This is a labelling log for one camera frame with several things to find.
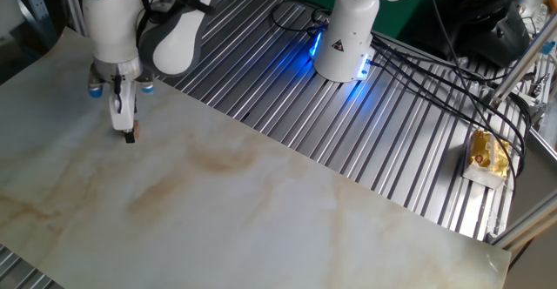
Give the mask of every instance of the metal grate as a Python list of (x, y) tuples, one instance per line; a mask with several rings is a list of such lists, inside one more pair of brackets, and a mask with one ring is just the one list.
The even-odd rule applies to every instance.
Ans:
[[(372, 67), (367, 81), (337, 84), (323, 79), (308, 55), (311, 38), (270, 22), (269, 11), (281, 1), (221, 0), (203, 37), (197, 68), (185, 77), (162, 79), (434, 223), (480, 240), (488, 233), (501, 233), (513, 183), (494, 191), (460, 176), (463, 144), (473, 127), (416, 97), (377, 67)], [(283, 4), (276, 18), (302, 28), (310, 24), (310, 13)], [(379, 55), (374, 61), (385, 63)], [(458, 83), (447, 68), (420, 65)], [(406, 65), (400, 68), (411, 72)], [(470, 63), (467, 68), (497, 76), (484, 64)], [(463, 94), (412, 75), (438, 97), (475, 116)], [(475, 94), (481, 89), (469, 88)], [(519, 121), (518, 110), (510, 105), (503, 106), (503, 113)], [(500, 126), (500, 120), (491, 120)], [(500, 126), (500, 131), (514, 138), (508, 127)], [(9, 250), (0, 249), (0, 289), (59, 287)]]

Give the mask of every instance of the black equipment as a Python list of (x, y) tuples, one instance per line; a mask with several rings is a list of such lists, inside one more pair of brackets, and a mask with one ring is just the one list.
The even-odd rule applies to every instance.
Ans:
[[(519, 59), (530, 36), (514, 0), (439, 0), (443, 23), (461, 56), (480, 56), (499, 67)], [(422, 21), (412, 42), (444, 59), (450, 50), (435, 18)]]

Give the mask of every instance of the blue led light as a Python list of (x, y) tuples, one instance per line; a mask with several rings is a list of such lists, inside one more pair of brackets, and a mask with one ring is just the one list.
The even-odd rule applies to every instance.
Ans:
[(317, 35), (317, 38), (315, 39), (315, 44), (313, 45), (312, 49), (310, 50), (310, 54), (312, 55), (312, 57), (315, 56), (315, 51), (317, 50), (317, 46), (319, 45), (319, 41), (321, 40), (321, 33), (323, 33), (323, 32), (320, 32)]
[(364, 73), (364, 68), (366, 67), (368, 57), (369, 57), (369, 54), (366, 54), (364, 56), (364, 59), (362, 60), (362, 64), (361, 64), (361, 66), (359, 67), (359, 70), (358, 70), (358, 78), (365, 78), (367, 76), (367, 72)]

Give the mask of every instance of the paper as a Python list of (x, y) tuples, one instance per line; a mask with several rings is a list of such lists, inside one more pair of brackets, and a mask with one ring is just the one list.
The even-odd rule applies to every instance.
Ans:
[(66, 289), (503, 286), (450, 232), (157, 82), (141, 138), (87, 97), (88, 40), (0, 86), (0, 243)]

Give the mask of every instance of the gold wrapper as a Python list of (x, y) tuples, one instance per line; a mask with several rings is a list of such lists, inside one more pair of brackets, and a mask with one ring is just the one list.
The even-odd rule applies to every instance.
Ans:
[[(509, 143), (502, 140), (507, 152)], [(468, 165), (476, 164), (480, 167), (488, 168), (490, 171), (507, 177), (508, 158), (497, 139), (489, 132), (477, 130), (472, 136), (470, 146), (470, 157)]]

